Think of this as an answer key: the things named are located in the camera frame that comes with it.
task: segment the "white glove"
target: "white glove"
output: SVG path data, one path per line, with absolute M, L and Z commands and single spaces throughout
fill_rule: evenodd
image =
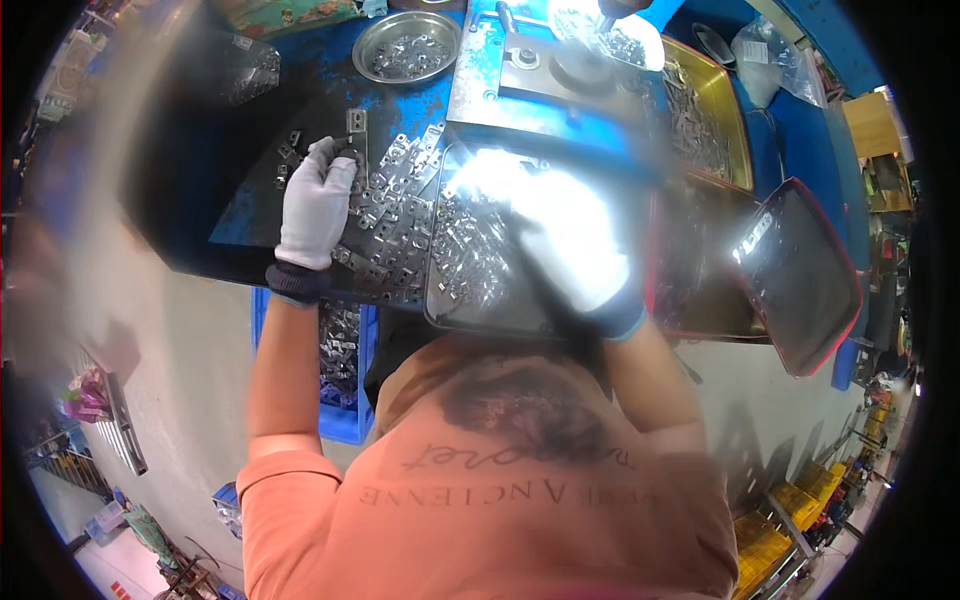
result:
M 347 225 L 353 158 L 336 155 L 332 137 L 310 144 L 309 155 L 283 194 L 283 227 L 274 250 L 278 260 L 314 271 L 330 266 L 330 253 Z
M 589 313 L 626 285 L 630 261 L 613 242 L 607 207 L 569 174 L 534 177 L 512 202 L 530 224 L 520 246 L 577 313 Z

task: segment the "pink bag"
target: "pink bag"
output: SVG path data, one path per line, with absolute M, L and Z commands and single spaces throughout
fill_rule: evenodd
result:
M 107 374 L 96 365 L 78 375 L 63 396 L 67 417 L 88 423 L 113 420 L 107 393 Z

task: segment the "dark blue cuff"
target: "dark blue cuff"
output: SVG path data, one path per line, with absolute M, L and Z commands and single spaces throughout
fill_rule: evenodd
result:
M 329 294 L 330 275 L 312 271 L 283 260 L 267 268 L 267 285 L 270 291 L 294 304 L 311 306 Z
M 647 318 L 647 307 L 632 280 L 628 280 L 612 298 L 584 315 L 597 333 L 613 342 L 625 342 Z

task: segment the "stainless steel bowl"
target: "stainless steel bowl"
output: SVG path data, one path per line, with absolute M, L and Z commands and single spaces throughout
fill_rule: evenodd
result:
M 371 66 L 380 46 L 401 36 L 431 36 L 450 49 L 450 56 L 436 71 L 417 77 L 386 79 L 373 74 Z M 391 14 L 373 23 L 353 44 L 353 66 L 369 80 L 381 84 L 410 84 L 430 79 L 453 64 L 460 54 L 460 26 L 448 16 L 427 11 L 405 11 Z

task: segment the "gloved hand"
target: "gloved hand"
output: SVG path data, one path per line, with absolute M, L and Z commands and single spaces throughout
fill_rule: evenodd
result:
M 350 183 L 357 171 L 354 158 L 336 156 L 345 148 L 329 136 L 310 144 L 283 194 L 277 259 L 313 271 L 330 266 L 330 253 L 347 225 Z
M 569 174 L 547 171 L 511 194 L 519 245 L 568 308 L 625 341 L 646 318 L 634 260 L 614 240 L 606 204 Z

